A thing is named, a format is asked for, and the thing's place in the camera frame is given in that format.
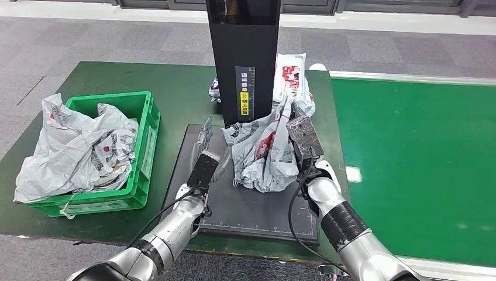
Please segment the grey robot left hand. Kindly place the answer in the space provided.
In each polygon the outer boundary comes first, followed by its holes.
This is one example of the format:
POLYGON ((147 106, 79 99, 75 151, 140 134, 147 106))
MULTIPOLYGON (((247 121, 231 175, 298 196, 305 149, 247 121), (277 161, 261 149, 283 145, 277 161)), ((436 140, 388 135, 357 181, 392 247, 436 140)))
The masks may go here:
MULTIPOLYGON (((192 146, 191 157, 190 157, 190 171, 193 170, 200 153, 203 150, 208 149, 210 138, 213 135, 211 128, 212 128, 212 118, 209 116, 201 126, 201 130, 198 134, 198 139, 192 146)), ((219 165, 217 166, 211 178, 211 183, 215 183, 221 178, 221 176, 223 175, 224 171, 227 168, 228 163, 231 160, 232 160, 232 149, 231 146, 228 145, 227 148, 225 149, 223 156, 219 161, 219 165)))

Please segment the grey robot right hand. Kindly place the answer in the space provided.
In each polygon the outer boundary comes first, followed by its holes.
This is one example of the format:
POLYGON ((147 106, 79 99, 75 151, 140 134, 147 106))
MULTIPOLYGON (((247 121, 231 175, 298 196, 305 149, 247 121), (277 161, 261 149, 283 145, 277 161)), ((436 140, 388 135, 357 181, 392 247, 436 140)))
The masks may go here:
POLYGON ((300 116, 305 116, 305 111, 298 105, 297 100, 293 100, 291 103, 291 115, 290 120, 299 118, 300 116))

